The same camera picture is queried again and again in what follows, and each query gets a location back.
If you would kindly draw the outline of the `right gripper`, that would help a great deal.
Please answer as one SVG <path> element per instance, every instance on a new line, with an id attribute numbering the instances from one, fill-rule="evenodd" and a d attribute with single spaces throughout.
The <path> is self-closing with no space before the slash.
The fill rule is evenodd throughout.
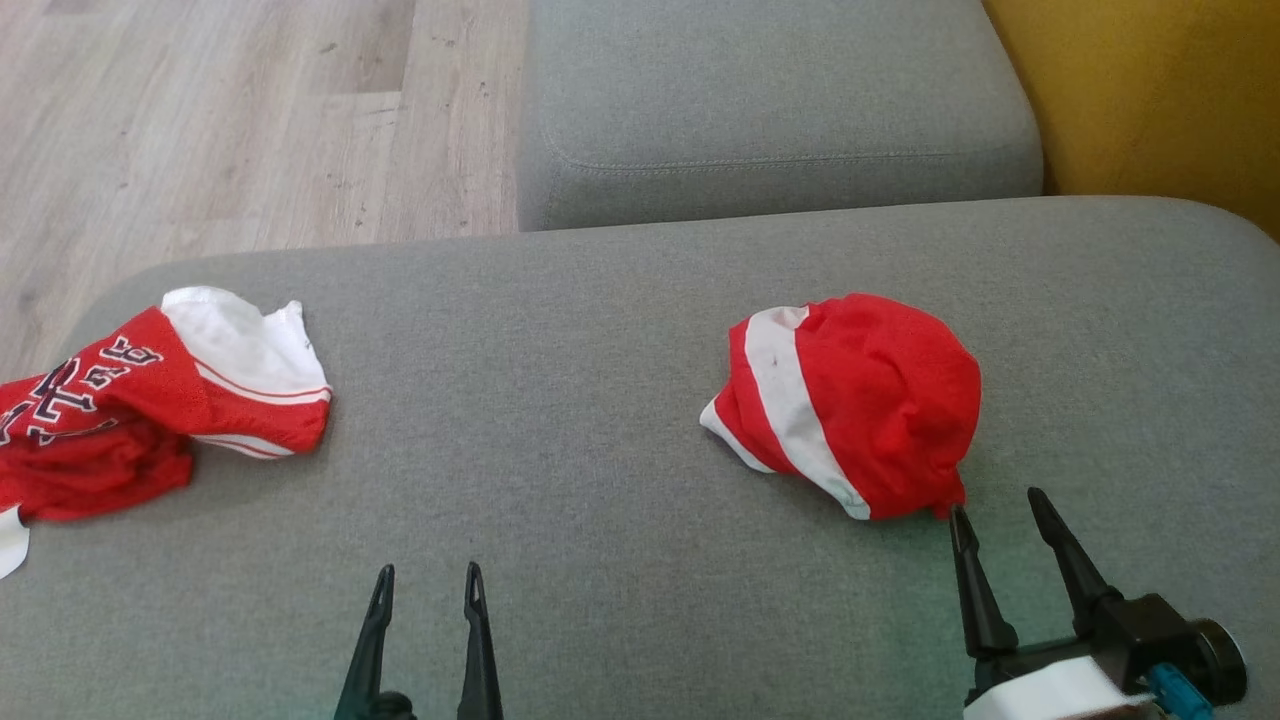
<path id="1" fill-rule="evenodd" d="M 1245 698 L 1248 666 L 1222 625 L 1188 620 L 1157 594 L 1124 600 L 1047 493 L 1030 487 L 1027 498 L 1056 557 L 1076 638 L 1019 646 L 980 562 L 966 510 L 952 506 L 948 528 L 963 632 L 975 661 L 963 720 L 1164 720 L 1146 679 L 1158 664 L 1175 665 L 1213 711 Z"/>

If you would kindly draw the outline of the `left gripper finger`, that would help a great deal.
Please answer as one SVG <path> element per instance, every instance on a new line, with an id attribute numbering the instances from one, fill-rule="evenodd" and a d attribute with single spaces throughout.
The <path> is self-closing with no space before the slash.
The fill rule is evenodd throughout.
<path id="1" fill-rule="evenodd" d="M 468 562 L 463 593 L 468 639 L 457 720 L 504 720 L 483 570 Z"/>
<path id="2" fill-rule="evenodd" d="M 333 720 L 393 720 L 397 700 L 381 689 L 387 632 L 394 609 L 396 569 L 387 564 L 378 579 L 346 674 Z"/>

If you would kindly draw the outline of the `red shorts with white stripe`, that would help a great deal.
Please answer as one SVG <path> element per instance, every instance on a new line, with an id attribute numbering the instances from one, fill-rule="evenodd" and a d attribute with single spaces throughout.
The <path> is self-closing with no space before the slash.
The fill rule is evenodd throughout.
<path id="1" fill-rule="evenodd" d="M 754 313 L 728 343 L 699 421 L 748 468 L 800 477 L 861 521 L 966 502 L 982 377 L 942 320 L 851 293 Z"/>

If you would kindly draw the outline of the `red jersey with black lettering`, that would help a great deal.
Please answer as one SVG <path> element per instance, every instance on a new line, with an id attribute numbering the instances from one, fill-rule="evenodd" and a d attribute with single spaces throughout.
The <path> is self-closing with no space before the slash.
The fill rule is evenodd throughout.
<path id="1" fill-rule="evenodd" d="M 119 512 L 189 484 L 193 442 L 259 460 L 312 452 L 334 391 L 297 301 L 261 313 L 173 290 L 42 375 L 0 386 L 0 579 L 35 523 Z"/>

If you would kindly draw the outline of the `large grey sofa seat cushion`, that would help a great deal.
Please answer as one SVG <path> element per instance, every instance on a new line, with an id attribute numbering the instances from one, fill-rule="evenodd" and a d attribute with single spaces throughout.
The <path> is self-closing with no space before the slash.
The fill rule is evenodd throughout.
<path id="1" fill-rule="evenodd" d="M 483 568 L 506 715 L 959 720 L 948 529 L 860 523 L 699 427 L 754 311 L 876 293 L 980 364 L 961 474 L 1023 642 L 1071 611 L 1037 486 L 1125 594 L 1228 628 L 1222 720 L 1280 720 L 1280 245 L 1217 208 L 1039 197 L 173 263 L 169 290 L 303 305 L 335 389 L 316 454 L 198 454 L 186 489 L 36 527 L 0 580 L 0 720 L 332 720 L 378 571 L 384 684 L 452 719 Z"/>

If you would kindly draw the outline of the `yellow sofa backrest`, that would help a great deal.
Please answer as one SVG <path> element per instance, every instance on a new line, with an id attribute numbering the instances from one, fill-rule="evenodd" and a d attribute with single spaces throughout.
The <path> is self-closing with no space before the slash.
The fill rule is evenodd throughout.
<path id="1" fill-rule="evenodd" d="M 1048 195 L 1185 199 L 1280 243 L 1280 0 L 982 0 Z"/>

